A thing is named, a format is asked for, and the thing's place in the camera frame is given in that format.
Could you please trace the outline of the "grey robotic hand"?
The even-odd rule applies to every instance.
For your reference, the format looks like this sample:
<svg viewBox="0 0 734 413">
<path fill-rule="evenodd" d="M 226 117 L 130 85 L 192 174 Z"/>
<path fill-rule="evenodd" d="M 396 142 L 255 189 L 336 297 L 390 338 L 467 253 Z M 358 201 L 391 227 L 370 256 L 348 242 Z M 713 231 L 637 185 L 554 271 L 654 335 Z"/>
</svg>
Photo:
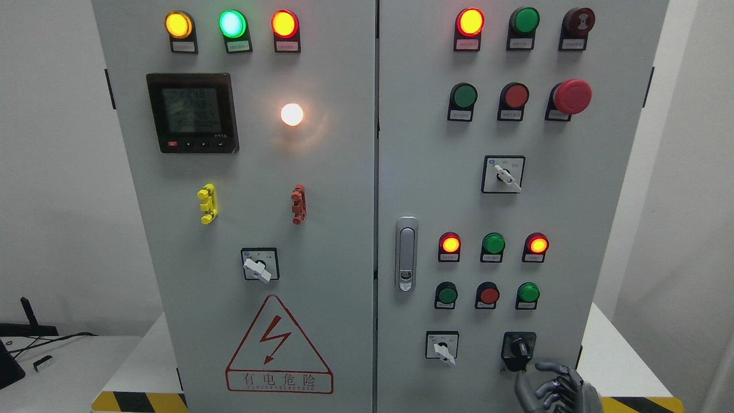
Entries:
<svg viewBox="0 0 734 413">
<path fill-rule="evenodd" d="M 575 369 L 556 363 L 537 363 L 535 368 L 557 376 L 532 389 L 525 372 L 516 373 L 514 392 L 524 412 L 603 412 L 598 391 Z"/>
</svg>

